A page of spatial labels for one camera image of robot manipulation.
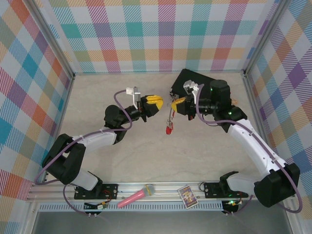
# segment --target white floor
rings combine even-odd
[[[229,83],[232,98],[254,123],[241,75],[207,75]],[[177,76],[178,73],[76,77],[61,128],[61,133],[70,136],[101,128],[105,108],[114,104],[113,94],[126,87],[137,86],[142,95],[155,94],[164,99],[160,112],[146,123],[141,119],[134,122],[122,142],[85,155],[83,168],[103,181],[114,182],[219,180],[233,170],[257,176],[256,167],[242,147],[221,127],[209,127],[198,117],[188,121],[186,116],[176,115],[175,129],[166,135],[169,89]],[[118,99],[124,107],[132,104],[129,95],[121,94]]]

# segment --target pink toy microphone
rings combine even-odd
[[[133,194],[132,196],[128,197],[127,199],[124,199],[123,201],[121,201],[120,203],[117,204],[118,208],[122,208],[136,200],[139,200],[143,197],[146,196],[152,196],[155,193],[155,189],[154,186],[151,184],[146,184],[145,187],[143,187],[143,189],[141,189],[140,191],[136,192],[135,194]]]

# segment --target small card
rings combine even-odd
[[[178,192],[183,200],[183,203],[186,209],[191,208],[198,204],[198,201],[196,197],[194,196],[193,191],[191,190],[190,186],[181,188],[178,190]]]

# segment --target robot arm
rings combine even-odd
[[[198,100],[199,113],[213,115],[216,121],[222,120],[218,125],[242,145],[259,170],[260,177],[243,175],[239,172],[230,172],[221,176],[219,185],[224,195],[232,191],[245,192],[255,195],[261,204],[270,207],[295,194],[294,188],[276,162],[286,170],[296,186],[299,181],[299,168],[294,163],[288,165],[285,160],[276,155],[254,130],[245,113],[239,107],[232,105],[230,87],[226,81],[213,80],[210,83],[208,99],[197,98],[199,88],[192,81],[185,82],[184,89],[188,95],[173,102],[172,108],[192,120],[196,115],[196,100]],[[251,132],[246,131],[239,124],[244,125]],[[260,139],[264,147],[274,156],[274,160],[254,136]]]
[[[136,87],[133,89],[127,88],[126,91],[127,94],[133,96],[134,104],[125,109],[131,121],[142,118],[143,121],[146,122],[147,118],[154,116],[163,104],[163,100],[159,96],[149,95],[141,97]],[[87,172],[81,168],[84,155],[100,147],[119,143],[124,138],[127,132],[126,130],[111,132],[105,130],[123,129],[122,126],[129,123],[129,119],[125,113],[115,105],[110,105],[106,108],[104,121],[104,127],[97,133],[74,137],[68,136],[67,134],[60,135],[42,162],[42,167],[45,167],[68,144],[82,138],[65,151],[65,153],[68,154],[67,157],[61,155],[48,167],[47,171],[64,185],[72,183],[85,190],[91,191],[94,198],[96,198],[101,191],[102,180],[91,172]]]

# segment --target black box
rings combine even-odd
[[[200,98],[210,98],[210,82],[214,79],[188,69],[183,69],[181,71],[170,89],[170,96],[175,97],[176,99],[187,96],[183,85],[188,80],[194,81],[199,85],[204,84],[205,86],[200,93]]]

